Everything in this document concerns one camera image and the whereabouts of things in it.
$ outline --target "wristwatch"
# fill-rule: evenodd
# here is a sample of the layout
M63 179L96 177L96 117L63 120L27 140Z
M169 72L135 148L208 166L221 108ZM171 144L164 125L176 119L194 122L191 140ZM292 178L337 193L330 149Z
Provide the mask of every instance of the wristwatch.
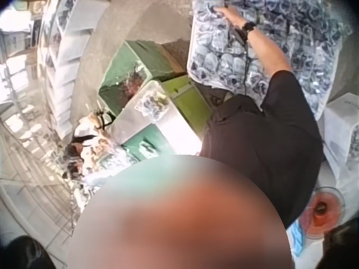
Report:
M242 33L243 33L243 37L245 38L245 40L247 41L248 39L248 33L250 31L253 31L254 30L254 27L256 27L257 24L255 24L254 22L252 21L249 21L249 22L246 22L243 27L242 27Z

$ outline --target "black shirt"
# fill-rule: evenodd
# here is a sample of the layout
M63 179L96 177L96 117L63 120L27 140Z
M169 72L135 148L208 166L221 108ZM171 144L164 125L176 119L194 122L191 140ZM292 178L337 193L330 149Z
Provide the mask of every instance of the black shirt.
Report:
M279 71L259 110L243 95L211 116L200 156L227 164L271 200L285 228L305 209L319 173L323 143L301 86Z

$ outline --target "black watch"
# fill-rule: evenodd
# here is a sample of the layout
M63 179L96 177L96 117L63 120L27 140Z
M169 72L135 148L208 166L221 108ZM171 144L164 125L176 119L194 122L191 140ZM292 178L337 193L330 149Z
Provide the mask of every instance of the black watch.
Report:
M249 33L250 31L253 31L253 30L254 30L254 27L256 27L256 26L257 26L257 24L255 24L255 23L252 22L252 21L246 22L246 23L243 25L243 27L242 27L241 30L242 30L242 32L243 32L243 34L244 34L246 40L248 39L248 33Z

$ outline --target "stacked packages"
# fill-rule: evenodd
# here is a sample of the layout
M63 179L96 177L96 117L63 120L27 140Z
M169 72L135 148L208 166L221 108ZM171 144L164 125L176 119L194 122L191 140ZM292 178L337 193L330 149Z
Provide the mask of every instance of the stacked packages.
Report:
M231 4L284 51L305 97L319 119L328 100L343 38L352 29L332 18L320 0L194 0L188 72L198 83L245 94L246 50L233 26L214 11ZM263 102L269 77L251 47L247 95Z

